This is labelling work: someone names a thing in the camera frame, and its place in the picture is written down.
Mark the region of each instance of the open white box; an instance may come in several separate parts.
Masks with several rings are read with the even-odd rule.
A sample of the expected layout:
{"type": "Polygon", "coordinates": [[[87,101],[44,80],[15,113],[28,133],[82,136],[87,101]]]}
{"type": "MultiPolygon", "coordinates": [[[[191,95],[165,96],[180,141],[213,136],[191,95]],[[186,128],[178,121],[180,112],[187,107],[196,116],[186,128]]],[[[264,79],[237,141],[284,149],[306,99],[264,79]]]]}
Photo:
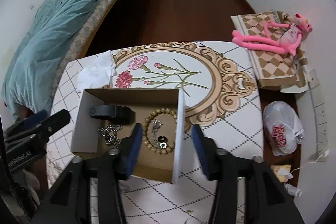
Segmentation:
{"type": "MultiPolygon", "coordinates": [[[[110,148],[104,144],[98,134],[98,128],[106,126],[106,121],[90,117],[91,107],[110,103],[130,107],[135,112],[134,123],[123,126],[123,129],[118,132],[118,137],[121,139],[131,134],[135,123],[143,123],[144,119],[157,108],[167,107],[177,112],[176,124],[169,114],[161,114],[156,117],[164,124],[160,128],[158,136],[166,136],[168,145],[175,138],[174,151],[166,155],[158,155],[142,143],[137,165],[133,171],[134,176],[175,183],[180,174],[180,156],[185,119],[184,92],[178,89],[84,90],[72,137],[72,153],[81,156],[83,156],[83,153],[93,153],[93,155],[89,155],[89,157],[93,157],[103,154],[110,148]]],[[[151,140],[151,124],[148,127],[147,136],[151,140]]]]}

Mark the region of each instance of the table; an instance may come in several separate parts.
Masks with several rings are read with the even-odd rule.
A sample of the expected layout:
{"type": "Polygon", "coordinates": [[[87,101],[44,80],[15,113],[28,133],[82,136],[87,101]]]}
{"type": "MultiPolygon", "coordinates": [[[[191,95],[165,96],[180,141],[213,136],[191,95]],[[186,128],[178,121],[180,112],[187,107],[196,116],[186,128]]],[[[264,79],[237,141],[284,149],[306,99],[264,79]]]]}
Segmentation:
{"type": "MultiPolygon", "coordinates": [[[[128,223],[207,223],[216,182],[207,181],[202,173],[189,133],[191,124],[199,123],[207,137],[235,156],[263,155],[259,94],[247,50],[231,42],[173,42],[125,48],[112,55],[113,88],[118,88],[119,78],[117,85],[124,88],[183,88],[186,93],[179,180],[168,184],[131,177],[120,182],[128,223]],[[120,81],[125,72],[132,81],[120,81]]],[[[80,100],[76,77],[94,58],[68,63],[58,85],[51,113],[68,109],[71,121],[47,145],[50,187],[73,158],[70,145],[80,100]]],[[[239,178],[238,222],[244,218],[244,195],[244,179],[239,178]]],[[[97,179],[91,181],[91,218],[98,223],[97,179]]]]}

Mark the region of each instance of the screw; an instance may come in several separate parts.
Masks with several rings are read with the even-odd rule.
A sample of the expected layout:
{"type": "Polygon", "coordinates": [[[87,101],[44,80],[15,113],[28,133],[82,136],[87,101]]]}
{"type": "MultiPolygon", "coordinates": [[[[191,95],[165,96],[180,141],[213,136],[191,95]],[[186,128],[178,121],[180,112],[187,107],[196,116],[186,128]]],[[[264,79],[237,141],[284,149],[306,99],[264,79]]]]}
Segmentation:
{"type": "Polygon", "coordinates": [[[119,154],[119,149],[118,148],[111,148],[109,150],[109,155],[112,156],[112,155],[118,155],[119,154]]]}
{"type": "Polygon", "coordinates": [[[223,149],[223,148],[218,148],[218,149],[217,149],[217,154],[218,154],[218,155],[226,155],[227,153],[229,153],[229,152],[226,151],[226,150],[223,149]]]}
{"type": "Polygon", "coordinates": [[[262,156],[254,156],[253,157],[253,160],[257,163],[261,163],[261,162],[264,162],[264,159],[262,156]]]}
{"type": "Polygon", "coordinates": [[[78,163],[80,163],[82,161],[82,157],[80,157],[80,156],[76,156],[76,157],[74,157],[73,159],[72,159],[72,162],[74,163],[74,164],[78,164],[78,163]]]}

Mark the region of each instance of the white plastic bag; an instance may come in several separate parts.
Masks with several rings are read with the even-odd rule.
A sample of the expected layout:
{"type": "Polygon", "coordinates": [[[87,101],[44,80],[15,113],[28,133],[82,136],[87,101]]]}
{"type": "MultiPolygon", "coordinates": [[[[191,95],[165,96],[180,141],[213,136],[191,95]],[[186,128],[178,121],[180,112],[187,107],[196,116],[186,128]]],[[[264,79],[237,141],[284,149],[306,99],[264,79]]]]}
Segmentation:
{"type": "Polygon", "coordinates": [[[263,119],[273,155],[293,153],[304,137],[303,127],[295,110],[283,101],[275,101],[265,107],[263,119]]]}

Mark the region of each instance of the pink panther plush toy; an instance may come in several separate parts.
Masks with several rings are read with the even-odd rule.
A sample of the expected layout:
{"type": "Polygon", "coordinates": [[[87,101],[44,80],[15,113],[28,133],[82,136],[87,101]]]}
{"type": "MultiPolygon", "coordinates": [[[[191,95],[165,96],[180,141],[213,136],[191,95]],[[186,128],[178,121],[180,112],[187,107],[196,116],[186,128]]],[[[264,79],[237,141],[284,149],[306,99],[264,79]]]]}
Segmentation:
{"type": "Polygon", "coordinates": [[[232,32],[232,42],[241,47],[248,48],[249,50],[275,52],[278,54],[290,53],[292,56],[295,56],[297,47],[312,30],[313,28],[308,23],[307,19],[305,19],[302,15],[295,14],[293,23],[291,24],[278,24],[272,20],[265,22],[264,32],[267,37],[260,37],[256,35],[241,35],[240,32],[234,30],[232,32]],[[284,33],[278,41],[274,41],[270,38],[270,32],[268,30],[268,28],[274,27],[288,28],[289,30],[284,33]]]}

